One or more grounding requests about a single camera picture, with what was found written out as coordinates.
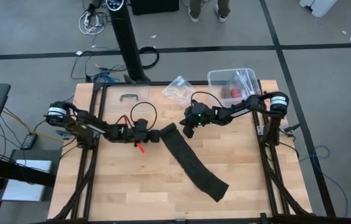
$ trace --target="wooden table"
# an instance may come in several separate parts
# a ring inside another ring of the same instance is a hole
[[[261,85],[263,91],[278,90],[274,80],[262,80]],[[89,109],[92,88],[92,84],[77,85],[73,103],[78,108]],[[181,131],[178,122],[183,118],[184,109],[164,96],[163,88],[151,87],[151,103],[158,112],[154,128],[162,129],[174,122]],[[207,91],[207,88],[195,86],[197,91]],[[208,105],[212,102],[209,96],[202,94],[196,95],[195,99]],[[95,111],[98,111],[99,102],[98,98]],[[103,119],[114,123],[122,114],[109,112],[106,106]],[[153,113],[134,114],[134,119],[137,117],[150,122],[154,119]],[[163,142],[144,144],[146,152],[143,154],[133,144],[112,143],[101,138],[89,221],[253,218],[263,212],[271,214],[251,114],[234,119],[227,126],[197,128],[194,137],[185,140],[207,169],[229,185],[221,201],[216,203],[192,183]],[[291,138],[281,136],[280,140],[293,146]],[[296,153],[282,145],[276,150],[286,188],[310,212]],[[58,214],[75,190],[80,156],[81,150],[74,149],[62,158],[49,218]],[[277,189],[275,194],[281,211]],[[85,193],[81,197],[80,216],[84,196]]]

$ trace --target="gray floor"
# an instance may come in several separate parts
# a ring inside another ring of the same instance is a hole
[[[339,0],[322,18],[313,17],[298,3],[298,0],[267,0],[282,45],[350,42],[351,0]],[[215,20],[214,4],[211,1],[204,6],[198,24],[189,21],[182,6],[173,13],[132,16],[139,46],[272,45],[259,1],[231,0],[232,13],[225,24]],[[0,0],[0,54],[91,50],[93,37],[81,34],[77,27],[82,12],[81,0]],[[98,36],[95,44],[117,47],[111,27]],[[314,144],[324,144],[331,150],[328,159],[320,159],[321,166],[344,188],[351,217],[351,49],[285,50],[284,54]],[[74,76],[83,76],[85,59],[77,64]],[[148,62],[152,55],[143,55],[142,60]],[[80,81],[70,79],[73,62],[74,58],[0,60],[0,83],[12,86],[6,106],[29,126],[42,121],[49,103],[73,95]],[[93,57],[87,67],[90,74],[97,72],[94,63],[111,67],[123,60],[120,56]],[[146,73],[154,81],[170,81],[179,75],[188,80],[204,80],[210,70],[241,67],[252,68],[260,79],[277,80],[280,90],[289,93],[278,57],[272,50],[161,54],[160,62]],[[27,133],[25,129],[7,116],[4,119],[22,140]],[[288,120],[298,122],[293,107]],[[54,130],[46,124],[39,128],[52,135]],[[14,139],[9,131],[6,134]],[[40,138],[36,149],[56,150],[60,145]],[[300,131],[296,147],[301,157],[307,156]],[[6,155],[14,148],[10,145]],[[3,152],[1,138],[0,152]],[[325,215],[311,165],[304,161],[301,168],[314,212]],[[344,216],[345,200],[340,189],[330,181],[327,186],[338,216]],[[6,202],[0,211],[0,223],[42,221],[48,208],[49,202]]]

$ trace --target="white cable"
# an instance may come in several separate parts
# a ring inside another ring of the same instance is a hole
[[[99,34],[100,32],[103,31],[103,29],[105,28],[105,26],[103,24],[100,24],[100,20],[98,18],[98,15],[95,15],[95,20],[96,20],[96,24],[95,26],[91,27],[91,28],[88,28],[90,25],[87,25],[86,24],[89,24],[90,21],[87,20],[87,17],[90,15],[89,12],[84,12],[82,16],[80,16],[79,20],[78,20],[78,29],[82,32],[82,34],[86,34],[86,35],[97,35]],[[85,31],[82,29],[81,27],[81,23],[83,23],[84,25],[84,29]]]

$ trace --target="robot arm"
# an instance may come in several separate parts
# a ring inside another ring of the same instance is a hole
[[[266,110],[265,100],[270,99],[270,109]],[[185,112],[185,119],[180,124],[184,125],[183,132],[188,138],[194,135],[194,128],[206,124],[227,125],[234,118],[257,111],[270,117],[270,122],[264,128],[263,141],[277,146],[279,144],[279,127],[281,120],[288,111],[289,98],[281,92],[265,93],[264,95],[251,95],[237,105],[230,108],[213,106],[209,108],[204,103],[192,100],[192,105]]]
[[[137,120],[134,126],[131,123],[108,124],[71,103],[61,101],[52,103],[45,117],[50,125],[65,128],[76,136],[78,144],[89,145],[94,142],[94,131],[102,134],[110,142],[133,142],[134,146],[141,142],[159,142],[159,131],[148,131],[145,119]]]

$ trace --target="black metal frame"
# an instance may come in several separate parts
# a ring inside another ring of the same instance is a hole
[[[150,85],[150,86],[167,86],[171,82],[139,82],[138,85]],[[191,85],[208,85],[207,81],[191,81]],[[129,83],[94,83],[93,86],[93,94],[91,96],[91,102],[90,102],[90,114],[94,114],[95,112],[95,105],[96,105],[96,99],[97,99],[97,93],[98,90],[101,89],[101,98],[100,98],[100,107],[98,110],[98,118],[102,119],[103,118],[103,110],[105,108],[105,101],[106,101],[106,89],[111,86],[122,86],[122,85],[129,85]],[[263,115],[263,120],[264,124],[268,122],[268,117]],[[253,121],[255,124],[255,127],[260,125],[260,121],[258,118],[257,113],[253,113]],[[258,144],[260,147],[260,156],[261,156],[261,161],[263,164],[263,169],[264,167],[264,162],[267,161],[267,155],[266,155],[266,146],[264,143],[260,142],[260,137],[258,136],[257,133],[257,138],[258,138]],[[283,184],[282,180],[282,175],[281,175],[281,169],[279,166],[279,161],[278,157],[276,155],[276,151],[274,147],[270,148],[270,153],[271,157],[273,158],[273,165],[274,165],[274,170],[275,170],[275,175],[276,177],[281,181]],[[93,150],[93,156],[92,159],[96,160],[96,157],[98,155],[98,145],[97,147]],[[85,164],[87,162],[87,150],[83,150],[82,157],[80,159],[80,167],[79,167],[79,172],[78,172],[78,177],[77,180],[81,180],[84,174],[85,170]],[[273,189],[273,182],[268,174],[266,174],[264,170],[264,177],[266,181],[266,187],[268,191],[268,198],[269,198],[269,204],[271,207],[271,213],[273,215],[279,214],[278,208],[276,205],[276,199],[275,199],[275,194],[274,194],[274,189]],[[90,179],[88,185],[87,185],[87,192],[86,192],[86,200],[84,204],[84,211],[83,211],[83,216],[82,218],[88,220],[88,215],[89,215],[89,210],[90,210],[90,205],[91,205],[91,198],[92,198],[92,189],[93,189],[93,178]],[[286,202],[286,199],[284,198],[284,195],[279,191],[280,197],[281,197],[281,202],[282,202],[282,208],[283,212],[285,214],[290,214],[289,211],[289,206],[288,203]],[[75,206],[72,209],[72,216],[71,218],[77,218],[77,211],[78,211],[78,206],[79,206],[79,201],[75,204]],[[208,220],[188,220],[188,223],[265,223],[266,215],[264,213],[260,214],[261,217],[259,218],[232,218],[232,219],[208,219]],[[141,221],[103,221],[103,222],[88,222],[88,223],[99,223],[99,224],[104,224],[104,223],[186,223],[186,220],[141,220]]]

